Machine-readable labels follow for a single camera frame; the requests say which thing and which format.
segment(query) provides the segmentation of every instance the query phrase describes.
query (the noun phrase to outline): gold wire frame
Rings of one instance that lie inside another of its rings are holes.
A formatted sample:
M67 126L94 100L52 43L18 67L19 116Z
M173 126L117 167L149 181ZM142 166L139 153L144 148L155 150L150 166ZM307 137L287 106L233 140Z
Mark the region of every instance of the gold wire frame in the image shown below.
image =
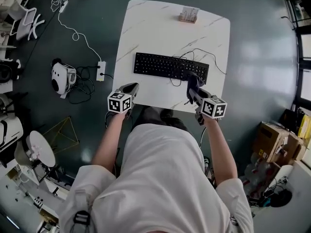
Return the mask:
M62 128L66 125L66 123L67 123L68 121L69 121L70 124L71 124L71 128L72 128L73 133L74 133L74 136L75 136L75 140L74 140L74 139L71 139L70 137L68 137L68 136L64 135L63 133L61 133ZM55 136L53 137L52 141L49 142L50 146L52 147L53 143L55 142L55 140L57 139L57 137L58 137L59 135L61 135L62 137L65 137L65 138L67 138L68 140L72 141L72 145L70 145L69 147L64 148L64 149L62 149L62 150L56 151L56 152L54 152L54 154L60 153L60 152L62 152L62 151L64 151L64 150L67 150L67 149L69 149L69 148L72 148L72 147L74 147L74 146L77 146L77 145L80 143L80 141L79 141L78 138L77 138L76 132L74 131L74 127L73 127L73 124L72 124L72 121L71 121L71 117L70 117L70 116L66 117L64 120L62 120L62 121L60 121L59 123L57 123L56 125L54 125L54 126L53 126L52 128L50 128L48 131L46 131L43 135L46 135L48 132L50 132L52 129L56 128L56 127L59 126L60 124L61 124L61 127L59 128L59 130L57 131L57 133L56 133Z

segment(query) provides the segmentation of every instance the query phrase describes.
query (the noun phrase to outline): person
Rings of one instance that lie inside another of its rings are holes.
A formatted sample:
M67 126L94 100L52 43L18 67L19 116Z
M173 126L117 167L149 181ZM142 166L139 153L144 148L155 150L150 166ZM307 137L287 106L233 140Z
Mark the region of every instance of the person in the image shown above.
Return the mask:
M79 169L60 209L60 232L254 232L235 161L216 120L204 116L216 189L204 174L201 149L181 120L154 107L138 117L116 178L123 120L124 114L112 117L92 165Z

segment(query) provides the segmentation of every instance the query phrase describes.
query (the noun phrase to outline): dark teal floor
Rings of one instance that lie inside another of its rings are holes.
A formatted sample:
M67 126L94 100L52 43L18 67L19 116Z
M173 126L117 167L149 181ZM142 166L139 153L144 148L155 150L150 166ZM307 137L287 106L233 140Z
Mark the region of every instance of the dark teal floor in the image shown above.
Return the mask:
M227 76L223 99L228 102L225 118L220 122L225 138L241 171L251 155L251 142L256 126L262 120L278 120L292 104L296 84L296 39L290 24L280 19L285 10L283 0L158 0L198 7L226 17L231 22ZM107 62L106 73L114 74L123 19L129 0L69 0L61 20L87 36L88 42ZM49 21L53 13L51 0L34 0L32 6ZM40 35L44 26L38 28ZM72 31L62 27L57 15L39 39L24 75L14 83L14 91L29 92L23 103L31 109L35 126L52 126L66 116L72 122L81 141L56 155L57 163L71 174L81 165L89 164L104 133L106 98L112 80L95 83L91 101L72 105L59 98L51 86L50 63L61 58L64 63L78 66L97 64L97 56L81 38L72 40ZM11 57L25 64L36 41L19 42ZM199 141L199 127L190 113L175 112ZM123 147L131 122L124 123L120 147ZM210 156L207 138L202 151Z

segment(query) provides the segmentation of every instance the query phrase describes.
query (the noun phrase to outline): white t-shirt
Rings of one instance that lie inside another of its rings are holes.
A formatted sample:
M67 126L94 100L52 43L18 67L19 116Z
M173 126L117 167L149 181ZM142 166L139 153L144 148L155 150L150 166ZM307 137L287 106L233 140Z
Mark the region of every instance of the white t-shirt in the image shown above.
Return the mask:
M61 232L70 232L80 210L90 212L89 232L254 231L241 181L224 181L215 190L191 134L155 124L139 125L130 133L117 179L102 166L79 169L60 209Z

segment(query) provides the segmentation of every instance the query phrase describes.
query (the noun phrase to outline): marble table top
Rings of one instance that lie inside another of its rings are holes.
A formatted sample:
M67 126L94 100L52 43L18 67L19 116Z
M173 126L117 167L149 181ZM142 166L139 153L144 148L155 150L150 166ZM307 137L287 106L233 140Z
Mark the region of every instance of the marble table top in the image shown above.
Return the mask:
M226 73L230 21L224 17L202 11L195 24L180 22L183 5L131 0L128 3L116 59L113 90L127 83L139 83L134 103L195 113L197 105L185 103L187 82L175 87L169 78L135 74L136 52L181 56L199 48L216 56L217 66ZM185 55L193 59L193 54ZM214 56L194 51L194 60L209 64L207 84L202 88L221 98L225 76L215 66ZM172 79L175 85L180 80Z

